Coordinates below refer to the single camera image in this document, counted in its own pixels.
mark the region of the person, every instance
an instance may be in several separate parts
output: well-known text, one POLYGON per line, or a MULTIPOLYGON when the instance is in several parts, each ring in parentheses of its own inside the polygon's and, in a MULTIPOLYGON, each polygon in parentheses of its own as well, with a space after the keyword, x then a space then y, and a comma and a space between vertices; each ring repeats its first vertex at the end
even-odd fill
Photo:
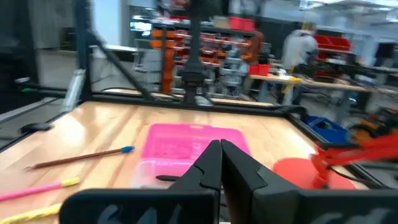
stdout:
MULTIPOLYGON (((310 59, 313 59, 318 52, 318 43, 314 38, 317 31, 317 26, 313 22, 304 24, 303 29, 295 30, 285 39, 282 50, 282 68, 288 74, 300 73, 300 67, 297 65, 306 65, 310 59)), ((284 93, 283 84, 275 84, 277 90, 277 102, 283 104, 284 93)), ((292 102, 293 105, 299 105, 301 101, 301 91, 298 88, 294 90, 295 96, 292 102)))
MULTIPOLYGON (((251 45, 248 48, 247 53, 251 54, 251 58, 245 61, 243 65, 246 67, 246 72, 249 70, 250 65, 254 65, 258 63, 259 54, 262 49, 262 42, 264 41, 264 35, 260 31, 261 21, 256 19, 254 21, 254 30, 252 31, 253 36, 251 37, 251 45)), ((253 79, 250 78, 250 74, 247 73, 246 78, 243 83, 243 93, 248 94, 250 91, 250 87, 253 84, 253 79)))

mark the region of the black metal frame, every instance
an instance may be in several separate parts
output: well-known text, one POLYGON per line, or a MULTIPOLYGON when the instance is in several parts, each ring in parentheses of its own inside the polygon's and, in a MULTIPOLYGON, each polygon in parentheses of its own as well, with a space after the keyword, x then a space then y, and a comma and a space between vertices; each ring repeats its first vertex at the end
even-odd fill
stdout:
MULTIPOLYGON (((257 116, 275 116, 285 118, 287 121, 292 123, 297 129, 306 135, 309 139, 314 142, 327 143, 327 141, 317 134, 315 131, 310 129, 305 123, 297 119, 291 113, 282 111, 281 106, 257 106, 257 105, 243 105, 238 103, 221 103, 214 102, 214 106, 199 106, 182 103, 180 99, 177 98, 162 98, 153 97, 145 88, 143 88, 135 78, 126 70, 117 57, 113 55, 111 51, 106 49, 100 41, 100 39, 95 36, 95 34, 90 29, 90 22, 88 18, 89 5, 87 0, 75 0, 75 12, 76 12, 76 35, 77 35, 77 57, 78 57, 78 69, 86 71, 85 84, 83 86, 83 91, 81 94, 79 104, 86 101, 98 101, 107 103, 122 103, 127 105, 143 105, 143 106, 155 106, 163 108, 175 108, 182 110, 197 110, 197 111, 209 111, 209 112, 219 112, 219 113, 236 113, 236 114, 249 114, 257 116), (107 56, 111 63, 122 72, 122 74, 129 80, 142 95, 132 95, 125 93, 111 93, 104 91, 93 91, 91 89, 90 82, 90 56, 88 47, 89 45, 97 45, 107 56)), ((62 88, 52 88, 47 86, 29 86, 29 90, 26 93, 40 93, 46 97, 64 98, 67 94, 66 89, 62 88)), ((51 123, 57 118, 63 116, 64 113, 56 115, 54 118, 47 121, 51 123)), ((6 150, 7 148, 13 146, 19 141, 25 139, 30 134, 24 134, 21 137, 13 140, 9 144, 0 147, 0 152, 6 150)), ((346 166, 354 175, 360 176, 360 178, 369 180, 376 184, 381 184, 374 177, 369 175, 360 165, 352 164, 346 166)))

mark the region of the wooden table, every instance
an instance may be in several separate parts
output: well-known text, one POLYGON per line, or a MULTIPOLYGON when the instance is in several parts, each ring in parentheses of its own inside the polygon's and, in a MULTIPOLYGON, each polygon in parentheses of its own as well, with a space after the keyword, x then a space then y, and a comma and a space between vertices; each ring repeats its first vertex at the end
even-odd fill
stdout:
MULTIPOLYGON (((0 194, 76 176, 81 177, 81 184, 0 202, 0 218, 63 202, 83 189, 128 188, 148 129, 155 123, 196 123, 238 129, 245 135, 253 158, 268 168, 285 157, 307 158, 314 153, 314 143, 282 118, 89 101, 54 121, 50 131, 32 134, 0 153, 0 194), (135 146, 135 151, 30 172, 23 170, 40 162, 128 145, 135 146)), ((57 223, 57 218, 32 223, 57 223)))
POLYGON ((376 88, 364 88, 361 86, 353 86, 353 85, 345 85, 340 83, 325 83, 325 82, 308 82, 308 81, 301 81, 297 82, 294 80, 286 80, 282 79, 278 75, 274 75, 269 73, 267 77, 260 76, 260 75, 251 75, 252 79, 262 80, 262 84, 260 87, 259 93, 259 101, 264 102, 267 95, 267 83, 291 83, 294 85, 300 86, 307 86, 313 88, 325 88, 330 90, 341 90, 343 91, 343 97, 341 99, 341 106, 338 108, 336 113, 336 118, 334 120, 335 123, 342 125, 344 119, 347 117, 347 113, 350 108, 350 100, 349 98, 352 97, 352 92, 354 91, 361 91, 361 92, 374 92, 374 93, 385 93, 391 95, 398 95, 398 92, 388 89, 376 89, 376 88))

